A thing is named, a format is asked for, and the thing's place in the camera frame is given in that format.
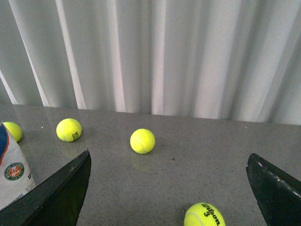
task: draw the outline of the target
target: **speckled gray surface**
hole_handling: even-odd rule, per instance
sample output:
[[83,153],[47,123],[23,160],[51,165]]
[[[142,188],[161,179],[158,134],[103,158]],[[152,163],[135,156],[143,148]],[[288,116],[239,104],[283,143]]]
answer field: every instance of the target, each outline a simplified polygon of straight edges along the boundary
[[[267,123],[106,111],[0,105],[0,118],[14,121],[19,145],[37,184],[89,148],[92,171],[79,226],[181,226],[185,210],[208,202],[228,226],[263,226],[250,188],[251,153],[301,180],[301,127]],[[75,118],[83,134],[73,143],[56,136],[58,122]],[[131,150],[138,128],[156,137],[152,152]]]

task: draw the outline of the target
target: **roland garros logo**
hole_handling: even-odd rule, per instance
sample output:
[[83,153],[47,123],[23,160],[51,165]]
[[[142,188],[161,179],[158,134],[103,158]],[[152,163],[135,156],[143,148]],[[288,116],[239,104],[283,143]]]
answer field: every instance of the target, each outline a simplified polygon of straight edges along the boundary
[[24,165],[20,162],[10,164],[4,171],[7,180],[18,180],[24,174]]

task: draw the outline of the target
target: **white bag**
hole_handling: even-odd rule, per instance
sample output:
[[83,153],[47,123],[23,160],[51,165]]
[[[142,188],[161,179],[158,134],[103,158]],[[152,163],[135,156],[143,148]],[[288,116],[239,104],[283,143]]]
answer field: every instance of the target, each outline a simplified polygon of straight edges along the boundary
[[21,148],[0,122],[0,211],[35,187]]

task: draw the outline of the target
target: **tennis ball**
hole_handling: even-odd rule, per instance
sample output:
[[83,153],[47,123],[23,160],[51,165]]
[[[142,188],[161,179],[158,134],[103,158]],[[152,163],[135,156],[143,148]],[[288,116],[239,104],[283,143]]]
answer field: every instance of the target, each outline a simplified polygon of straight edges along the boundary
[[148,129],[138,129],[132,134],[130,143],[135,152],[146,154],[154,148],[155,137]]
[[184,226],[226,226],[226,224],[217,208],[201,202],[187,210]]
[[81,125],[75,119],[64,119],[56,127],[56,134],[62,141],[72,142],[81,135]]
[[16,140],[16,142],[18,142],[21,139],[21,137],[22,137],[21,127],[19,127],[14,122],[8,122],[8,121],[4,122],[3,124],[8,129],[8,131],[13,136],[13,138]]

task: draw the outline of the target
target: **white curtain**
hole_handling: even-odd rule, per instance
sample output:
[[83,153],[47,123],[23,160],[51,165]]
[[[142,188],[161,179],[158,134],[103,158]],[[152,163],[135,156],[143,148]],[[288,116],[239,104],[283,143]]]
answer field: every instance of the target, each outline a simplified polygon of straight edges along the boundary
[[301,124],[301,0],[0,0],[0,102]]

